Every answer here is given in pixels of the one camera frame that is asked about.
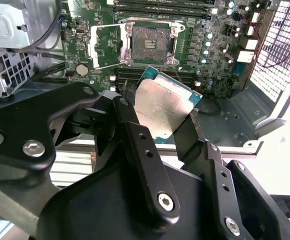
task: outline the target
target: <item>green motherboard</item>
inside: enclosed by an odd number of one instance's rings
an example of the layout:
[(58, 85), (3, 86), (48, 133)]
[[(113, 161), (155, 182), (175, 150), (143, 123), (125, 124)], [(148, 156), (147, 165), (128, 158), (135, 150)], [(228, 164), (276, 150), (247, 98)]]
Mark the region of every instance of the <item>green motherboard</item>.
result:
[(151, 65), (203, 95), (228, 97), (245, 65), (230, 53), (253, 6), (251, 0), (64, 1), (68, 80), (119, 92)]

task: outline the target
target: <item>black plastic part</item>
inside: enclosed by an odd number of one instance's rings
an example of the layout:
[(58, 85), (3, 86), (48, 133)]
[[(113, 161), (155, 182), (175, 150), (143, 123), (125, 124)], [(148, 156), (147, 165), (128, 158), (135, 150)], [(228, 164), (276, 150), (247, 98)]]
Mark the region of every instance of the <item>black plastic part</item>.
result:
[[(55, 157), (55, 142), (64, 121), (78, 109), (92, 107), (99, 95), (87, 94), (88, 85), (75, 82), (25, 101), (0, 108), (0, 133), (5, 137), (0, 144), (0, 180), (26, 180), (30, 184), (44, 177)], [(24, 154), (22, 146), (37, 140), (45, 146), (40, 157)]]
[[(178, 159), (185, 163), (185, 169), (200, 176), (204, 182), (204, 208), (205, 219), (203, 228), (211, 223), (215, 231), (205, 232), (204, 237), (209, 239), (253, 239), (245, 230), (239, 212), (236, 193), (230, 171), (223, 166), (220, 150), (211, 142), (204, 139), (201, 128), (197, 122), (197, 113), (192, 111), (183, 124), (174, 133), (177, 145)], [(234, 220), (240, 235), (231, 233), (225, 219)]]
[(181, 218), (167, 232), (149, 227), (141, 184), (126, 160), (63, 189), (46, 205), (38, 240), (200, 240), (201, 186), (197, 177), (165, 166), (179, 202)]
[[(96, 138), (97, 162), (95, 170), (98, 171), (109, 164), (116, 149), (123, 148), (125, 154), (119, 153), (117, 157), (125, 158), (137, 174), (152, 227), (162, 232), (166, 231), (178, 221), (180, 205), (152, 136), (147, 127), (139, 124), (130, 101), (117, 96), (113, 98), (113, 106), (115, 134), (110, 141), (103, 137)], [(173, 199), (174, 208), (172, 211), (166, 211), (159, 205), (157, 200), (159, 193), (166, 193)]]
[(244, 226), (255, 239), (290, 240), (290, 221), (274, 200), (238, 161), (227, 165), (234, 179)]

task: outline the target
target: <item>ventilation grille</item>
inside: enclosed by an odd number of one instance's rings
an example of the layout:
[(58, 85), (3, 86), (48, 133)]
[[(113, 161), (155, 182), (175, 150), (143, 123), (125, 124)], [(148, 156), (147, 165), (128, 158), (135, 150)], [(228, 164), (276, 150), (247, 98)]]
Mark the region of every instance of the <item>ventilation grille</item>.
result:
[[(275, 65), (290, 53), (290, 2), (281, 1), (264, 44), (258, 56), (263, 66)], [(256, 64), (250, 80), (272, 101), (276, 102), (280, 93), (290, 83), (290, 56), (279, 65), (265, 68)]]
[(15, 53), (6, 53), (0, 56), (0, 74), (6, 86), (15, 90), (30, 78), (30, 59), (28, 54), (20, 53), (20, 62), (12, 65), (9, 55), (13, 56)]

